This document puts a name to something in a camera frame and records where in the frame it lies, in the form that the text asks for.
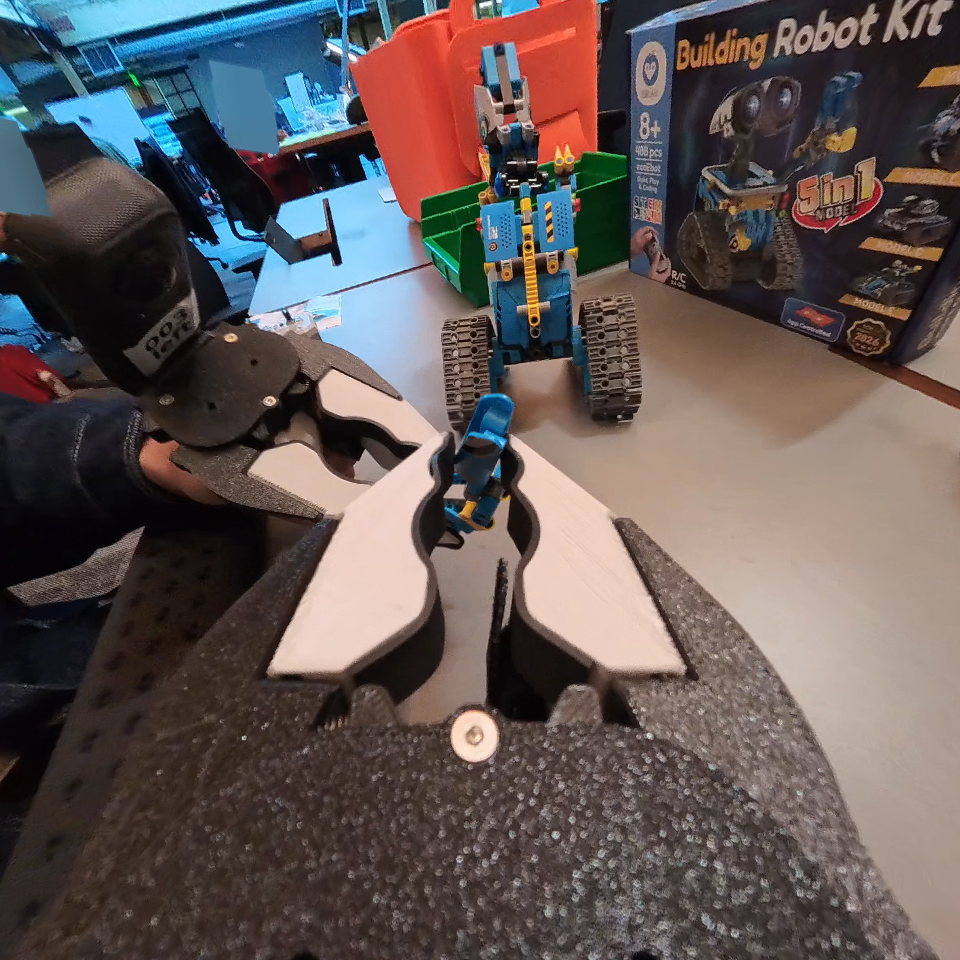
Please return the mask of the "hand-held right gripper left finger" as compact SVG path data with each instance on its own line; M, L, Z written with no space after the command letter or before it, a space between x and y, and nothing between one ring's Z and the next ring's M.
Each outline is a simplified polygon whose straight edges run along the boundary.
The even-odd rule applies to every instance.
M414 451L348 506L267 666L274 680L406 700L437 669L445 617L431 555L448 532L452 435Z

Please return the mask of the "red cloth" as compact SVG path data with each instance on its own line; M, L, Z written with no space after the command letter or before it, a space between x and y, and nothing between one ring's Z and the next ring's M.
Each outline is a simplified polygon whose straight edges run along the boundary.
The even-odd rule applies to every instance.
M1 394L36 404L68 399L73 391L63 378L26 347L1 347Z

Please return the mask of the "brown wooden strip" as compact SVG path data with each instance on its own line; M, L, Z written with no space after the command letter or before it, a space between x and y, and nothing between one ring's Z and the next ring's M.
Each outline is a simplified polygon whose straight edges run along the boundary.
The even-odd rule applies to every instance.
M885 378L928 397L943 405L959 410L959 389L919 372L909 366L880 365L878 371Z

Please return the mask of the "blue toy brick arm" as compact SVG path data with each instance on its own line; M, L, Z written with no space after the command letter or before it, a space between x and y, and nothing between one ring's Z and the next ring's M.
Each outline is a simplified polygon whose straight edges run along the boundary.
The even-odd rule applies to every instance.
M501 457L510 439L515 403L504 393L480 398L466 427L453 465L453 488L462 496L444 498L448 533L443 546L460 548L465 536L490 531L500 503L508 497L501 477Z

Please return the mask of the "blue tracked toy robot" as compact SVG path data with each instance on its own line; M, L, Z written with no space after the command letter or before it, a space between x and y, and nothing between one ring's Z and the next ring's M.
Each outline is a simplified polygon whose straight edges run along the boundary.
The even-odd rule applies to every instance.
M440 346L446 411L464 433L511 366L569 358L596 422L630 422L642 403L636 306L630 294L576 301L580 210L569 145L538 165L540 133L513 42L485 46L474 86L486 188L479 233L491 317L450 318Z

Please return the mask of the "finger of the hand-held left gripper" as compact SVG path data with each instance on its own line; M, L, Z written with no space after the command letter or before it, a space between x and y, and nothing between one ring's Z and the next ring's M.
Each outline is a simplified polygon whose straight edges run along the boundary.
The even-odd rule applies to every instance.
M407 400L331 369L315 387L320 437L326 447L358 458L408 458L435 452L443 433Z
M255 453L246 476L316 509L317 516L339 518L375 485L358 479L349 455L305 441L288 441Z

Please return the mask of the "black desk bracket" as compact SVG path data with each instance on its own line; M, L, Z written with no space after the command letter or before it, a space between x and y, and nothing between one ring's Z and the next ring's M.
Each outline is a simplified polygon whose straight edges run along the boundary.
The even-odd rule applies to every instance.
M264 242L289 265L313 258L330 256L335 267L341 266L343 263L341 247L330 208L330 200L326 197L322 199L322 209L325 229L314 231L302 237L294 237L279 224L276 217L270 217L263 235Z

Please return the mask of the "orange fabric bag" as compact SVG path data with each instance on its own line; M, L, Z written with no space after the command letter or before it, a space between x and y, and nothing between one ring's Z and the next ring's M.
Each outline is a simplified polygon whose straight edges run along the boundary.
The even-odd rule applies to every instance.
M539 162L557 147L575 159L597 150L597 9L594 1L542 1L507 17L477 19L452 1L400 25L353 69L362 106L404 214L422 201L481 181L474 107L482 48L513 42L529 81Z

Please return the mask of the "grey desk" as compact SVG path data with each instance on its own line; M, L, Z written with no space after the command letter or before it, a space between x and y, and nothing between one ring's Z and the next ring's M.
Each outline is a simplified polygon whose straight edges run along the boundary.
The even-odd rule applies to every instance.
M958 958L958 407L652 283L643 400L591 420L568 361L515 368L514 429L632 518L741 624L829 757L914 928Z

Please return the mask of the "green plastic bin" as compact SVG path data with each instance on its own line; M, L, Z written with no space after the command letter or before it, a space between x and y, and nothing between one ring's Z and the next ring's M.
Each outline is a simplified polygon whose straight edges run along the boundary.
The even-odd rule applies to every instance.
M581 209L575 223L577 272L589 275L629 254L628 158L587 151L575 164ZM421 202L423 245L439 273L476 307L490 303L482 237L476 226L484 182L447 191Z

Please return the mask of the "person's left hand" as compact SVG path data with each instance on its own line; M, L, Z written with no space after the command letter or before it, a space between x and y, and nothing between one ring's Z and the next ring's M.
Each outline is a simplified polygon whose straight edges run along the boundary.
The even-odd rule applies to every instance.
M174 497L209 506L225 505L223 498L207 488L196 476L174 463L173 456L178 450L179 444L173 439L146 438L138 459L146 480Z

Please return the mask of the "dark blue robot kit box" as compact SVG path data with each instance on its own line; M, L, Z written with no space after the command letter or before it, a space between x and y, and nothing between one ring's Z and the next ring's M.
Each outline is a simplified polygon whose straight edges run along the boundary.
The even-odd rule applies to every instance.
M887 364L941 341L958 2L700 2L626 44L631 270Z

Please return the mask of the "person's left forearm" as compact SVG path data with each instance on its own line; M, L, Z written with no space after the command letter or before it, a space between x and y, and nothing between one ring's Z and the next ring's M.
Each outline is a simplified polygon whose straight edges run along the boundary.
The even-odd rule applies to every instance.
M1 400L1 578L6 587L85 561L161 503L139 465L129 400Z

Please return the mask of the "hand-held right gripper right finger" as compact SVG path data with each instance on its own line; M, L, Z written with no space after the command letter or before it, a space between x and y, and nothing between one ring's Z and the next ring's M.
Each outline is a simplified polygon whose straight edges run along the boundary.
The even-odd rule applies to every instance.
M688 663L627 545L598 499L524 441L504 451L508 532L519 555L510 660L537 695L598 680L683 677Z

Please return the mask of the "small clear plastic packet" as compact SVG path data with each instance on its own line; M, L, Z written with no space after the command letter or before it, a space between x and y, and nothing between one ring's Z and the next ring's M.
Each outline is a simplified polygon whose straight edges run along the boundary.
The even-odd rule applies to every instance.
M287 327L298 334L336 329L343 323L342 296L316 295L302 303L281 308L281 314Z

